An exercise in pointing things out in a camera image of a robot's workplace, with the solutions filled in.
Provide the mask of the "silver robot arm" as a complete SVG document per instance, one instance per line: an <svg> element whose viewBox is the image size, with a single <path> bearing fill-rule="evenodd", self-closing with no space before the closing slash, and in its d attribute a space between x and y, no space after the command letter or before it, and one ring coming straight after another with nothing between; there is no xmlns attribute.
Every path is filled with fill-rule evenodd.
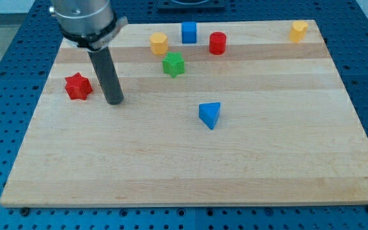
<svg viewBox="0 0 368 230"><path fill-rule="evenodd" d="M49 13L56 17L63 36L78 48L98 52L106 48L128 24L117 17L110 0L52 0Z"/></svg>

